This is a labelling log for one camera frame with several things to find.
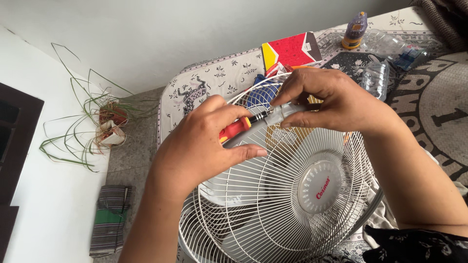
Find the red notebook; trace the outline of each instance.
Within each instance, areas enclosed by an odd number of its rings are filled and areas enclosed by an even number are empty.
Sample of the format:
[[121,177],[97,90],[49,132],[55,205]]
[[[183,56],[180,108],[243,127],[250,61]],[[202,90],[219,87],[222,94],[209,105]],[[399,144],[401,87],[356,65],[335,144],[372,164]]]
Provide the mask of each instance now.
[[265,69],[277,62],[290,66],[307,66],[322,60],[313,32],[306,32],[262,44]]

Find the plant pot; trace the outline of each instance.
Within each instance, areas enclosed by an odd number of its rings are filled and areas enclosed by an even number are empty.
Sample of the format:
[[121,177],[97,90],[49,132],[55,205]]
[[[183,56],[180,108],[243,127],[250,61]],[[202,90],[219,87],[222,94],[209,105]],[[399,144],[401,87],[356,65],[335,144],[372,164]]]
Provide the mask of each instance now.
[[99,124],[114,121],[115,125],[124,125],[128,122],[128,115],[119,107],[112,107],[112,111],[104,108],[99,109]]
[[108,121],[96,129],[96,140],[103,145],[119,145],[125,141],[125,132],[114,124],[114,121]]

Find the human hand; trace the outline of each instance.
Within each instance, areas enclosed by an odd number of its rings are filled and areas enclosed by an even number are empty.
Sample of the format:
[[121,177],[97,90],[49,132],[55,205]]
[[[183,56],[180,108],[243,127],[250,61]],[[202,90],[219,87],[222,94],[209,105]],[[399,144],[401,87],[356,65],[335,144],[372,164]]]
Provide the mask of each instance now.
[[320,110],[291,114],[281,127],[321,127],[372,135],[384,131],[392,120],[400,120],[389,106],[335,69],[294,70],[270,104],[276,106],[289,101],[305,104],[309,95],[323,100]]
[[161,144],[153,161],[155,191],[182,199],[201,182],[245,160],[266,156],[264,148],[246,144],[223,148],[219,132],[235,119],[251,117],[242,106],[227,105],[220,95],[190,112]]

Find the speckled terrazzo floor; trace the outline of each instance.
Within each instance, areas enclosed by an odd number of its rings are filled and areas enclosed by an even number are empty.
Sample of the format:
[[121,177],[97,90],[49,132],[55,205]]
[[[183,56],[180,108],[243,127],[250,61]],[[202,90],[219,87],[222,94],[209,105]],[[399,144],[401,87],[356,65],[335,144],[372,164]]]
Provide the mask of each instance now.
[[[123,184],[133,186],[131,208],[128,211],[124,227],[124,240],[129,233],[132,222],[140,204],[145,187],[146,175],[155,154],[157,105],[164,88],[157,88],[127,99],[133,101],[151,100],[147,102],[133,103],[135,108],[149,110],[155,107],[149,118],[143,118],[136,122],[130,122],[123,130],[128,138],[124,145],[112,149],[110,152],[109,169],[106,184]],[[117,263],[120,252],[108,257],[95,258],[94,263]]]

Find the fan guard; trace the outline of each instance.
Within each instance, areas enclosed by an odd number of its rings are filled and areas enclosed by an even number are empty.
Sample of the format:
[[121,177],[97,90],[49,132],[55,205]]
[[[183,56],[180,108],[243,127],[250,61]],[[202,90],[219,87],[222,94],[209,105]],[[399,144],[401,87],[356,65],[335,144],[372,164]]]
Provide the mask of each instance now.
[[[230,103],[260,113],[289,74],[266,79]],[[179,243],[197,262],[306,262],[354,233],[383,196],[379,190],[366,205],[373,169],[359,132],[263,123],[239,143],[229,142],[224,146],[255,143],[268,155],[203,182],[185,200]]]

